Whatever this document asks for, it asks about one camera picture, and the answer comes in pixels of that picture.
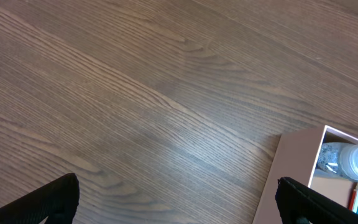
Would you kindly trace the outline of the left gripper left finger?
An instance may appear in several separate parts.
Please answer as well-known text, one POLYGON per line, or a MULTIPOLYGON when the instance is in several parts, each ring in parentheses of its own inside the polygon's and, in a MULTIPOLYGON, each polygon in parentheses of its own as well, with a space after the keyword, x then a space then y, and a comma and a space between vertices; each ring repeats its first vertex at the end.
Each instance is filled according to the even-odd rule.
POLYGON ((65 174, 1 207, 0 224, 72 224, 79 199, 76 174, 65 174))

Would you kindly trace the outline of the white cardboard box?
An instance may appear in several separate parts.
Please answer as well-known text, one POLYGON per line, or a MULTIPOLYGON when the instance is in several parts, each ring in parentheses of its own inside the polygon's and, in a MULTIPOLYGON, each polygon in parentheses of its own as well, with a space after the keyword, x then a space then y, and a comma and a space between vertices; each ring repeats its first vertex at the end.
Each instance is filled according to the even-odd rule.
POLYGON ((320 147, 326 142, 358 144, 358 138, 328 125, 281 135, 253 224, 282 222, 275 201, 278 179, 282 177, 295 179, 349 211, 356 183, 326 177, 315 169, 320 147))

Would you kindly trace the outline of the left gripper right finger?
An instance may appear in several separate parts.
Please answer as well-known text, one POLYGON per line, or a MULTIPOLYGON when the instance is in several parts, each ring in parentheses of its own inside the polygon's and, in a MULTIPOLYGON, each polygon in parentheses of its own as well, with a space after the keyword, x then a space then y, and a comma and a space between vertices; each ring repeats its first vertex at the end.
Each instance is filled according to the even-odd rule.
POLYGON ((283 224, 358 224, 358 214, 291 177, 278 179, 275 201, 283 224))

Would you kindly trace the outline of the clear soap pump bottle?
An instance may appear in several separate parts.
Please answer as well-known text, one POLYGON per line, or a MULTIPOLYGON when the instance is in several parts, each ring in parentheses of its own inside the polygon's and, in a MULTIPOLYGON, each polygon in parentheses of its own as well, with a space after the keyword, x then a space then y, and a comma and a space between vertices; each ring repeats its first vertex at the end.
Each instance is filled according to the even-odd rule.
POLYGON ((358 144, 323 143, 316 168, 326 173, 328 177, 358 182, 358 144))

